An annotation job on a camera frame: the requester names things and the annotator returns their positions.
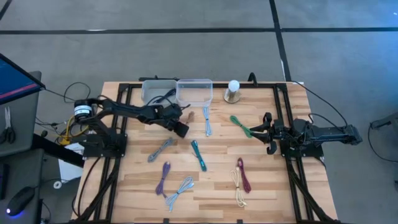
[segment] computer monitor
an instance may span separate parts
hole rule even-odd
[[[43,83],[0,54],[0,105],[44,89]]]

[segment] transparent plastic bin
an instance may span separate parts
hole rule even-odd
[[[180,106],[209,106],[213,99],[213,82],[209,79],[181,79],[177,82]]]
[[[175,80],[146,80],[142,83],[141,99],[144,104],[147,104],[155,96],[164,96],[168,91],[176,88],[177,82]],[[175,95],[168,97],[172,103],[176,103]],[[167,100],[163,100],[161,103],[154,103],[153,100],[150,105],[160,104],[164,107],[170,105]]]

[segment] teal rope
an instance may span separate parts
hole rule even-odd
[[[247,136],[248,138],[253,137],[253,136],[251,136],[251,134],[250,134],[251,131],[249,130],[249,128],[243,126],[243,125],[239,122],[239,120],[238,120],[237,117],[235,117],[235,116],[232,115],[232,116],[229,117],[229,119],[232,121],[232,123],[234,123],[234,124],[236,124],[236,125],[239,125],[239,126],[243,129],[244,133],[246,134],[246,136]]]

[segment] gray floor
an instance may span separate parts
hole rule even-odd
[[[397,1],[276,0],[281,27],[398,27]],[[13,0],[0,30],[135,29],[181,27],[272,27],[266,0]],[[398,33],[284,33],[293,80],[305,82],[358,127],[359,146],[325,144],[330,187],[340,220],[396,223],[398,165],[378,159],[367,143],[369,122],[398,111]],[[282,81],[274,33],[0,35],[0,51],[22,68],[43,72],[47,88],[63,93],[86,82],[97,96],[104,81],[139,77]],[[71,97],[85,96],[75,88]],[[327,105],[309,95],[314,113],[342,124]],[[38,117],[63,121],[73,110],[60,97],[40,94]],[[320,119],[319,125],[327,125]],[[371,138],[384,157],[398,160],[390,127]],[[45,164],[44,178],[59,175],[57,161]],[[60,190],[42,189],[53,222],[70,218],[78,181]]]

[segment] wooden tabletop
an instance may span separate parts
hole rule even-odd
[[[118,85],[118,82],[104,83],[102,95],[116,100]],[[305,90],[299,85],[288,83],[287,86],[294,118],[307,119],[310,107]],[[285,161],[279,150],[274,155],[267,155],[266,146],[262,142],[247,138],[243,130],[229,120],[231,115],[235,115],[243,125],[253,127],[262,123],[265,112],[271,112],[273,118],[277,118],[274,94],[268,88],[243,88],[240,91],[240,101],[231,105],[223,99],[224,89],[213,90],[210,105],[213,134],[209,137],[205,135],[205,119],[201,108],[189,107],[183,111],[181,121],[187,119],[190,111],[195,112],[195,121],[189,124],[190,129],[185,139],[160,126],[128,119],[128,144],[120,166],[113,223],[161,223],[164,218],[170,218],[172,223],[236,223],[237,219],[243,219],[244,223],[295,222]],[[280,99],[284,121],[287,121],[282,93]],[[143,104],[140,88],[133,90],[131,104]],[[111,120],[112,116],[103,119],[107,125],[111,124]],[[175,144],[165,149],[155,162],[148,163],[148,155],[169,137],[177,140]],[[198,142],[207,172],[201,171],[198,159],[192,154],[192,140]],[[248,204],[243,208],[236,204],[235,186],[229,176],[229,171],[235,169],[239,157],[244,161],[252,187],[249,194],[241,191]],[[88,159],[85,162],[78,194],[94,160]],[[82,211],[97,194],[103,160],[97,163],[88,179],[83,192]],[[174,194],[182,180],[188,176],[192,176],[195,183],[192,189],[179,195],[171,213],[163,196],[155,194],[165,161],[171,163],[164,184],[167,195]],[[337,218],[325,168],[313,158],[303,158],[303,163],[310,193],[326,214]],[[301,193],[299,197],[302,216],[305,218]],[[107,202],[108,197],[105,196],[102,218],[105,217]]]

